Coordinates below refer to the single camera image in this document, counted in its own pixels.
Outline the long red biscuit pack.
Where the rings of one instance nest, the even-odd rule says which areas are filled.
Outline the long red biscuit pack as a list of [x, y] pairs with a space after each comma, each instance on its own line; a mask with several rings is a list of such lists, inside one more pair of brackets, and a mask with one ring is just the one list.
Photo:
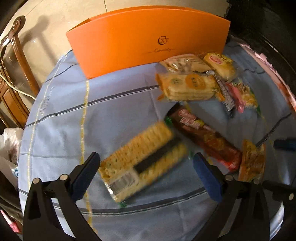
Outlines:
[[203, 120], [176, 103], [166, 115], [173, 126], [230, 172], [239, 169], [242, 152]]

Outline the orange cardboard box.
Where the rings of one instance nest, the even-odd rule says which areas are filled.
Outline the orange cardboard box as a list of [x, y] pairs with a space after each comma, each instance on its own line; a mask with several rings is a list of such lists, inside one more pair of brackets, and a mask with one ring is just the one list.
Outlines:
[[66, 34], [88, 79], [181, 54], [221, 53], [230, 22], [179, 6], [137, 6], [91, 17]]

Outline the beige sandwich cracker pack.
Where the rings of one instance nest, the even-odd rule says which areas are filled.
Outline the beige sandwich cracker pack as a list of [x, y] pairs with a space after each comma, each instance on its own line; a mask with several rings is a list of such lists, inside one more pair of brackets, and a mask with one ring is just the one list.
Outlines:
[[217, 81], [212, 75], [198, 73], [177, 74], [162, 73], [156, 75], [156, 81], [162, 91], [159, 99], [169, 101], [209, 100], [213, 97], [224, 101]]

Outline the white plastic bag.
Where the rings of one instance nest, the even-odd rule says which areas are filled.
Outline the white plastic bag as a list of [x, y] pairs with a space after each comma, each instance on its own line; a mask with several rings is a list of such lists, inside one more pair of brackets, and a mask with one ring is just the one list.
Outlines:
[[18, 189], [18, 159], [22, 142], [22, 128], [5, 128], [1, 134], [1, 173]]

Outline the cartoon clear snack bag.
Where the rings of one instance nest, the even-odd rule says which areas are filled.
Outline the cartoon clear snack bag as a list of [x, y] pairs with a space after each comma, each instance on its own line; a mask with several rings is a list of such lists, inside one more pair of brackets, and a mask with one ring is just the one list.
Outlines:
[[243, 113], [246, 109], [254, 109], [258, 114], [261, 114], [258, 101], [250, 86], [242, 82], [231, 82], [226, 86], [239, 113]]

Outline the small orange cracker packet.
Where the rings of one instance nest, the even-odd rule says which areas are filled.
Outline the small orange cracker packet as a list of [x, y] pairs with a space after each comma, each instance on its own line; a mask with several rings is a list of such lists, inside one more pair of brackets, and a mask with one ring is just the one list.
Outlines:
[[257, 179], [262, 181], [266, 164], [265, 144], [257, 147], [249, 140], [243, 140], [242, 161], [239, 167], [238, 181], [252, 182]]

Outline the blue plaid tablecloth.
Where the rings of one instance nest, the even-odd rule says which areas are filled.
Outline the blue plaid tablecloth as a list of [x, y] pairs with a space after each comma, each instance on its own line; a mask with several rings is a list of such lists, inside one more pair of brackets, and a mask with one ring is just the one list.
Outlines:
[[[229, 118], [216, 99], [190, 103], [191, 111], [241, 148], [244, 140], [265, 142], [266, 180], [295, 185], [295, 153], [276, 151], [276, 139], [295, 137], [295, 116], [267, 70], [238, 43], [224, 54], [239, 67], [260, 113], [247, 109]], [[92, 152], [106, 158], [138, 133], [162, 120], [173, 103], [159, 101], [156, 63], [88, 80], [73, 52], [57, 63], [32, 106], [18, 158], [20, 203], [25, 207], [32, 180], [56, 180]], [[102, 240], [191, 240], [216, 207], [185, 159], [172, 172], [138, 193], [121, 208], [100, 175], [77, 202]]]

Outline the pink cloth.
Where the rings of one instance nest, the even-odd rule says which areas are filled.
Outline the pink cloth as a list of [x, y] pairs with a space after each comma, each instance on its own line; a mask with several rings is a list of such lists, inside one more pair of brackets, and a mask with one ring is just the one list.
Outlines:
[[264, 71], [271, 77], [274, 84], [280, 90], [284, 99], [286, 100], [291, 111], [295, 113], [295, 95], [292, 93], [290, 87], [286, 84], [284, 79], [280, 76], [279, 72], [273, 67], [267, 60], [264, 54], [258, 54], [251, 49], [245, 43], [239, 43], [239, 45], [264, 69]]

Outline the clear beige pastry packet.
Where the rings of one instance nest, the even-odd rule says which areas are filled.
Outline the clear beige pastry packet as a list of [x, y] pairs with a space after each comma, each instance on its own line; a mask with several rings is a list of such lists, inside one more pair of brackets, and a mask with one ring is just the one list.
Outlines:
[[194, 54], [173, 56], [161, 61], [160, 64], [172, 73], [204, 73], [212, 69], [201, 58]]

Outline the silver black snack bar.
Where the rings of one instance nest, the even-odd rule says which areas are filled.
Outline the silver black snack bar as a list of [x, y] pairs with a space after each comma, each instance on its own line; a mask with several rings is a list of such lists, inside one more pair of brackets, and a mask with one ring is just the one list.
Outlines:
[[214, 70], [209, 70], [209, 71], [206, 71], [206, 75], [207, 76], [213, 76], [219, 86], [219, 89], [220, 89], [220, 92], [223, 96], [223, 104], [227, 110], [227, 113], [229, 114], [229, 117], [230, 118], [233, 118], [234, 117], [234, 111], [235, 111], [235, 102], [232, 98], [232, 96], [230, 95], [224, 81], [222, 80], [222, 78], [215, 73]]

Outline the cracker pack with black band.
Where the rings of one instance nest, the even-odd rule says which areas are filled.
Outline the cracker pack with black band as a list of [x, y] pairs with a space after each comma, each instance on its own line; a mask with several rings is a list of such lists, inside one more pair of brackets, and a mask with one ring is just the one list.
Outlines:
[[161, 178], [187, 153], [182, 139], [158, 121], [101, 161], [99, 173], [112, 199], [120, 203]]

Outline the brown wooden chair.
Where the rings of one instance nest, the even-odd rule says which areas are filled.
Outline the brown wooden chair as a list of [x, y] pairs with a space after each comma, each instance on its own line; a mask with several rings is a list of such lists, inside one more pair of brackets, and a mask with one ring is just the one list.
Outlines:
[[1, 39], [1, 121], [7, 128], [25, 127], [29, 103], [40, 91], [19, 38], [25, 23], [25, 16], [17, 17]]

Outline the yellow bread packet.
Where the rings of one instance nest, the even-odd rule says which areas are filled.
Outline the yellow bread packet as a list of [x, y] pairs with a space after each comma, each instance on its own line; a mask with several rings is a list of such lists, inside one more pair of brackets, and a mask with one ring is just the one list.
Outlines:
[[225, 81], [232, 81], [237, 74], [234, 61], [219, 53], [207, 53], [203, 60]]

